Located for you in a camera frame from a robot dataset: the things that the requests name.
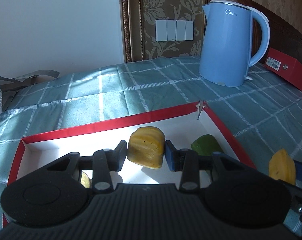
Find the red binder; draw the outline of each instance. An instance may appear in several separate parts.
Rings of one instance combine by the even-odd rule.
[[[270,48],[265,67],[302,91],[302,64],[297,59]]]

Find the checkered tablecloth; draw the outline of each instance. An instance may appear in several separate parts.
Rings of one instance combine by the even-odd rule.
[[[0,195],[21,137],[199,100],[208,102],[259,171],[268,174],[281,148],[302,162],[302,92],[259,64],[250,68],[253,80],[237,88],[204,80],[198,67],[198,57],[160,57],[19,91],[0,114]]]

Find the white sticker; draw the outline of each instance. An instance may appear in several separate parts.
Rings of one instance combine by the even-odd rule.
[[[268,57],[266,61],[266,65],[270,66],[271,68],[274,68],[276,71],[280,68],[281,62],[277,61],[276,59],[273,59],[271,57]]]

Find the ribbed black surface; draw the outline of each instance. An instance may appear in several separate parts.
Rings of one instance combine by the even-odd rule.
[[[72,221],[50,228],[25,228],[14,223],[1,240],[93,239],[295,239],[284,226],[235,228],[212,216],[196,195],[179,193],[174,184],[119,184],[110,194],[96,195]]]

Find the kettle handle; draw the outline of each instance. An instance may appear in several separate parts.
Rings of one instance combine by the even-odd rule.
[[[258,51],[256,52],[256,54],[250,59],[249,62],[249,66],[251,67],[253,66],[255,63],[257,63],[266,53],[269,43],[270,43],[270,26],[269,26],[269,20],[267,19],[267,17],[261,13],[260,11],[258,11],[257,9],[248,6],[249,9],[252,12],[252,18],[255,19],[259,25],[261,26],[261,30],[262,30],[262,41],[261,41],[261,45],[258,49]]]

